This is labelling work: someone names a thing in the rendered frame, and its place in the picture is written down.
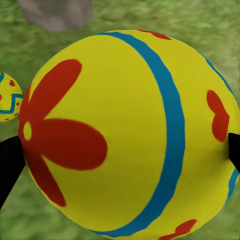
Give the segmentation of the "easter egg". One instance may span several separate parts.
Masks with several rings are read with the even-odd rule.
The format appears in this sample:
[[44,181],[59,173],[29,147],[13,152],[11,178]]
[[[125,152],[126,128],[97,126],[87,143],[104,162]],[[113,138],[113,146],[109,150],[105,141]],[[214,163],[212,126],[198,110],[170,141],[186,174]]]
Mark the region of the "easter egg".
[[11,121],[20,114],[24,96],[20,84],[0,70],[0,123]]
[[83,38],[33,78],[18,115],[27,170],[78,225],[114,240],[174,240],[226,205],[240,109],[188,44],[137,29]]

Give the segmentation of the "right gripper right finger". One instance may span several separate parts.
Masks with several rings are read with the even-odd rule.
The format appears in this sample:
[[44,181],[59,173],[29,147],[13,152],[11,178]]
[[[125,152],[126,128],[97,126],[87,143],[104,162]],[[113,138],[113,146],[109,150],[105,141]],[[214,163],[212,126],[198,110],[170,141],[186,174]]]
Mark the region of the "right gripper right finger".
[[240,135],[229,133],[229,159],[240,173]]

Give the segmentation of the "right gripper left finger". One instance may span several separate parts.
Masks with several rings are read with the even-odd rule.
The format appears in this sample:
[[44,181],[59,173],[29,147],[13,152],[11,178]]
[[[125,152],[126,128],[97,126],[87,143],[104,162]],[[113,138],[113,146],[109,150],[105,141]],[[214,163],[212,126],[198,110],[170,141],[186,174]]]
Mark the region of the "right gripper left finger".
[[19,136],[0,143],[0,209],[26,166]]

